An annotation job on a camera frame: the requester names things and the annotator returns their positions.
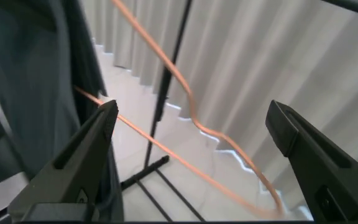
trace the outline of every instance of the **black fabric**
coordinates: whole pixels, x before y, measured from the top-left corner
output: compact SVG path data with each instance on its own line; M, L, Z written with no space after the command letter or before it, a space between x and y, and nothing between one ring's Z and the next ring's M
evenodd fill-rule
M106 94L78 1L0 1L0 104L30 177L96 109L73 85ZM123 220L112 150L97 206L102 220Z

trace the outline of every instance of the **curtain fold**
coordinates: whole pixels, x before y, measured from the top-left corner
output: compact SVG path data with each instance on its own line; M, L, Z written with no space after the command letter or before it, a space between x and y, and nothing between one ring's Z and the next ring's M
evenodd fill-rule
M96 43L156 93L161 61L109 0L97 2L85 4ZM124 3L172 57L185 0ZM239 143L288 208L305 201L265 127L271 100L290 105L358 160L358 14L322 1L194 0L177 67L201 122ZM169 103L189 117L176 80ZM217 149L231 147L220 141Z

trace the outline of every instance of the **black cloth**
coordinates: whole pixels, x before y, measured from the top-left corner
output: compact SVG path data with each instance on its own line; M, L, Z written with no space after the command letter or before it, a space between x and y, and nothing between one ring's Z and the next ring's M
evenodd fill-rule
M79 2L0 0L0 105L30 178L96 110L74 85L106 94ZM112 150L98 202L102 220L123 220Z

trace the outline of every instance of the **curtain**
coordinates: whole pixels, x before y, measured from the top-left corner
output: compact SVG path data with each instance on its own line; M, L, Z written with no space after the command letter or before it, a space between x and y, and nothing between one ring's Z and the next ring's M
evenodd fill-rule
M132 69L157 92L161 61L109 0L86 2L96 43L114 54L113 65ZM172 57L185 0L123 2ZM306 203L265 127L271 100L294 108L358 160L358 14L322 1L194 0L177 67L201 123L239 143L288 208ZM189 117L176 80L168 101ZM232 150L223 141L217 149Z

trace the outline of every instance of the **orange rope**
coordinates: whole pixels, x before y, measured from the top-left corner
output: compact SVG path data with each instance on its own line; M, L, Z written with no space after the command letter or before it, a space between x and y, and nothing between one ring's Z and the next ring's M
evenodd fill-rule
M233 200L237 201L241 205L245 206L245 208L248 208L251 212L254 214L261 216L261 217L267 217L267 218L277 218L283 214L283 207L281 204L280 197L277 195L275 189L273 188L272 184L266 179L266 177L263 175L263 173L255 166L255 164L252 162L252 160L248 157L248 155L239 147L237 143L235 143L230 137L226 136L223 133L217 132L212 129L208 129L204 127L197 119L196 116L196 103L193 98L193 92L191 91L189 84L186 82L183 75L179 72L179 70L176 68L176 66L170 61L170 59L164 54L162 49L155 43L153 38L149 36L149 34L144 30L144 28L136 21L136 18L129 12L127 7L123 5L123 3L120 0L111 0L116 7L123 13L123 15L127 18L128 22L131 23L134 29L138 31L138 33L143 37L143 39L150 45L150 47L154 50L154 52L158 55L158 57L164 62L165 66L172 72L172 74L175 76L175 78L180 82L183 89L186 91L189 104L190 104L190 115L191 120L193 121L194 125L202 130L203 132L210 134L212 136L215 136L217 138L223 139L227 141L245 160L245 162L249 165L249 167L255 172L257 177L262 181L262 183L266 186L267 190L272 195L275 203L276 203L276 210L266 210L263 208L258 208L249 202L246 202L243 198L240 196L234 194L229 189L225 188L225 186L221 185L219 182L216 182L214 179L209 177L208 175L202 173L197 168L192 166L191 164L187 163L186 160L182 159L180 156L176 155L174 152L169 150L169 148L165 147L158 141L156 141L154 138L150 137L148 134L140 130L138 127L133 125L131 122L129 122L127 119L125 119L123 116L118 115L118 118L126 123L131 128L135 129L139 134L141 134L143 137L147 138L152 143L156 144L158 147L160 147L162 150L164 150L166 153L171 155L172 157L178 159L184 166L192 170L195 174L202 177L204 180L215 186L217 189L219 189L221 192L232 198ZM76 87L76 89L87 96L89 99L93 100L95 103L101 105L103 102L94 96L90 95L89 93L79 89Z

